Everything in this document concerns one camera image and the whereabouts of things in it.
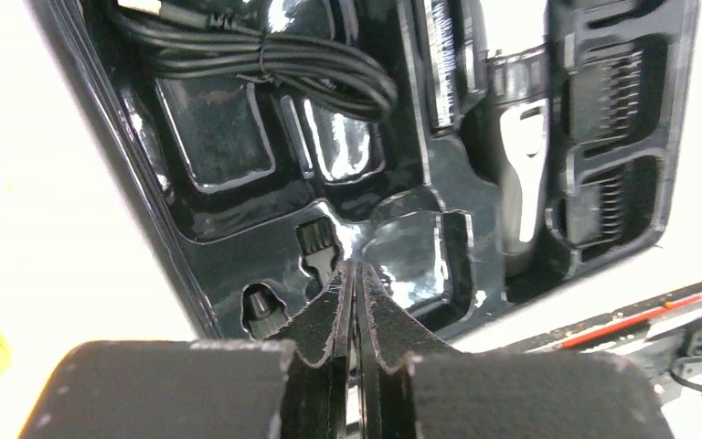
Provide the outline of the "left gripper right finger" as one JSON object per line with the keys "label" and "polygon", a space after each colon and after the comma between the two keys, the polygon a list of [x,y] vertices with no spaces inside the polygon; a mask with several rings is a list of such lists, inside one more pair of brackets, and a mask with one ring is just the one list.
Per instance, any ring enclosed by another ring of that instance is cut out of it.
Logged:
{"label": "left gripper right finger", "polygon": [[360,429],[365,438],[669,438],[642,371],[606,354],[463,353],[356,265]]}

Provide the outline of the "black cleaning brush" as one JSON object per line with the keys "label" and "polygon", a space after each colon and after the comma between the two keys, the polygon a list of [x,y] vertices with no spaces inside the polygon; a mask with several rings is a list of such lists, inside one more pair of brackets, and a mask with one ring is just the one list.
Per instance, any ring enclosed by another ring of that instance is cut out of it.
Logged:
{"label": "black cleaning brush", "polygon": [[321,288],[326,287],[332,280],[341,255],[334,224],[329,218],[321,217],[299,225],[295,233],[301,250],[302,269],[313,277]]}

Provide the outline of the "small clear oil bottle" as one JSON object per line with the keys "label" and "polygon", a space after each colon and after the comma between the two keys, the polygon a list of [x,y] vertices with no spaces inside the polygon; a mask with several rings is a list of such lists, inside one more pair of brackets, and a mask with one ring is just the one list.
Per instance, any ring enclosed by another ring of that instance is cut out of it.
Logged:
{"label": "small clear oil bottle", "polygon": [[266,284],[251,284],[241,297],[241,321],[253,339],[270,337],[287,324],[285,303]]}

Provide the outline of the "black clipper guard comb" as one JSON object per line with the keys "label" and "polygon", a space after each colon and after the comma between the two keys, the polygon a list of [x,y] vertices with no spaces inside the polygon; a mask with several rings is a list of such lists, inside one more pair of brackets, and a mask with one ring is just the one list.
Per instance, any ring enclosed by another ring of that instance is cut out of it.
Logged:
{"label": "black clipper guard comb", "polygon": [[577,144],[627,138],[641,106],[644,51],[633,43],[591,50],[569,80],[569,134]]}

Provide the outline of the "white box with black tray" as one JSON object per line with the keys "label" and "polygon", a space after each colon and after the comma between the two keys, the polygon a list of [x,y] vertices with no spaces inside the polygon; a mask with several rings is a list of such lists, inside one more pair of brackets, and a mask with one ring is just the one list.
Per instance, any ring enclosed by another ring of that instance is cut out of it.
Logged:
{"label": "white box with black tray", "polygon": [[[32,1],[120,180],[203,335],[249,336],[241,297],[266,284],[298,313],[321,287],[296,228],[334,224],[346,259],[452,340],[651,248],[668,222],[697,32],[696,1],[546,1],[549,149],[533,259],[505,274],[500,191],[481,171],[481,1],[448,1],[457,122],[431,128],[422,1]],[[641,106],[610,145],[569,134],[569,80],[596,48],[643,50]],[[620,242],[577,248],[564,201],[632,165]]]}

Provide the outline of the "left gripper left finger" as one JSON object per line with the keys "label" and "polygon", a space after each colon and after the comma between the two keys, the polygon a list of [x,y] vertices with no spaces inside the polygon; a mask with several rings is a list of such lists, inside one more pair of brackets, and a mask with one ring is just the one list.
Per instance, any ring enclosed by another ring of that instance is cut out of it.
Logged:
{"label": "left gripper left finger", "polygon": [[263,340],[99,340],[56,366],[23,438],[340,438],[355,266]]}

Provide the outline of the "black silver hair clipper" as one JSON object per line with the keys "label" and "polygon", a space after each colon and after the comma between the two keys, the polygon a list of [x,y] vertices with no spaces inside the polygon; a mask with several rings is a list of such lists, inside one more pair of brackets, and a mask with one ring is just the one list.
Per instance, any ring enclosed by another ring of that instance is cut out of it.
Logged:
{"label": "black silver hair clipper", "polygon": [[548,2],[479,2],[486,92],[474,110],[481,171],[500,191],[505,274],[533,259],[541,227],[549,149]]}

